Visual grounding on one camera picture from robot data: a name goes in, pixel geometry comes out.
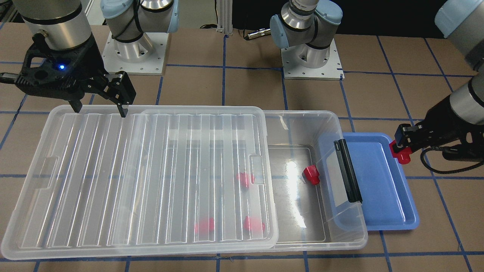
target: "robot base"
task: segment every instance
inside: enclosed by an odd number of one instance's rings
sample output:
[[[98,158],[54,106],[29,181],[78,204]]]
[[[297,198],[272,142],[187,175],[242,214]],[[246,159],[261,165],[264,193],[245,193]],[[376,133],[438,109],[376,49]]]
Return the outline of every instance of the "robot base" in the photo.
[[[284,78],[319,80],[339,80],[340,78],[345,78],[334,40],[330,45],[330,57],[321,68],[308,68],[300,65],[296,59],[298,58],[298,54],[295,52],[295,49],[296,46],[281,49]]]
[[[104,67],[109,73],[116,73],[120,70],[130,75],[156,75],[162,74],[165,66],[165,53],[168,44],[168,33],[146,33],[153,43],[155,51],[143,62],[125,62],[116,53],[111,32],[107,38],[103,51]]]

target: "red object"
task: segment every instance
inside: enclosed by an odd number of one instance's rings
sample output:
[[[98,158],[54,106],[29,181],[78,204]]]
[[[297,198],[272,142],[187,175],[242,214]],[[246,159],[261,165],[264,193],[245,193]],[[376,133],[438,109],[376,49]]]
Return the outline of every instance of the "red object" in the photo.
[[[410,149],[410,147],[405,147],[404,149],[400,150],[399,153],[395,153],[395,151],[393,151],[393,146],[396,145],[396,140],[394,140],[391,144],[390,144],[390,151],[392,152],[392,156],[393,158],[396,158],[398,160],[398,162],[402,165],[406,165],[407,163],[410,162],[410,154],[412,154],[412,149]]]
[[[304,175],[312,185],[319,184],[319,172],[316,169],[316,165],[306,167],[306,169],[304,169]]]
[[[201,233],[207,233],[214,230],[215,222],[213,220],[213,217],[210,217],[208,220],[200,221],[200,225],[195,224],[195,233],[198,233],[198,231],[200,231]]]
[[[254,218],[251,218],[249,216],[245,217],[245,221],[243,223],[243,228],[246,230],[260,230],[262,228],[262,231],[265,231],[266,229],[266,224],[262,222],[260,219],[256,220]]]
[[[241,186],[245,188],[249,188],[249,184],[252,182],[254,184],[255,177],[254,175],[250,175],[247,173],[239,173],[239,181],[241,182]]]

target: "cable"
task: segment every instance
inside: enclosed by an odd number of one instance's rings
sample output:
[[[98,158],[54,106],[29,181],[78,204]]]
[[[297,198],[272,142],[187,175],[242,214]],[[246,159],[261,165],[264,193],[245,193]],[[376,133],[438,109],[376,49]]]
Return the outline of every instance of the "cable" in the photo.
[[[215,18],[217,19],[217,24],[218,24],[217,0],[215,0]]]
[[[474,165],[464,167],[464,168],[461,168],[461,169],[456,169],[456,170],[440,171],[440,170],[433,169],[430,165],[428,165],[427,161],[425,160],[425,154],[427,154],[427,152],[429,152],[429,151],[443,151],[443,150],[444,150],[444,147],[435,147],[435,146],[424,149],[422,151],[422,154],[420,154],[420,161],[422,162],[423,166],[425,166],[425,168],[427,168],[430,171],[435,172],[437,174],[446,175],[446,174],[462,173],[462,172],[465,172],[465,171],[476,169],[476,168],[484,165],[484,161],[481,161],[480,163],[476,163]]]
[[[215,29],[217,28],[216,24],[206,24],[200,27],[201,29]]]
[[[139,21],[138,21],[138,9],[139,9],[139,6],[141,5],[141,0],[135,0],[133,1],[133,17],[131,17],[131,19],[129,20],[129,22],[126,24],[126,26],[121,30],[121,32],[114,36],[112,35],[111,38],[114,40],[114,39],[117,39],[119,38],[121,35],[124,34],[124,32],[128,29],[128,27],[131,25],[131,23],[133,22],[133,20],[136,20],[137,21],[137,24],[136,24],[136,28],[138,28],[138,31],[140,32],[143,32],[141,31],[141,27],[138,26],[139,25]]]

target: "blue tray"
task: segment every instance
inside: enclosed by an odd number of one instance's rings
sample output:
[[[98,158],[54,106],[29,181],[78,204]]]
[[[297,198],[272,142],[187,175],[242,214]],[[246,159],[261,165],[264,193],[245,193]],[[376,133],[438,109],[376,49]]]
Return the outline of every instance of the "blue tray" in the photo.
[[[401,165],[383,133],[343,133],[363,199],[368,230],[414,229],[419,215]]]

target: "transparent storage container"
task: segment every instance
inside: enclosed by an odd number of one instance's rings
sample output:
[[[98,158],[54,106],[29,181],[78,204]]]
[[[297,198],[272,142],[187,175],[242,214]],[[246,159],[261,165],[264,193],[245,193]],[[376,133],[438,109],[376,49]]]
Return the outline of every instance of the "transparent storage container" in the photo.
[[[347,250],[366,245],[361,202],[349,202],[334,142],[343,138],[329,111],[264,111],[279,240],[266,251]],[[303,178],[316,165],[320,183]]]
[[[259,251],[275,245],[256,107],[55,108],[1,245],[9,259]]]

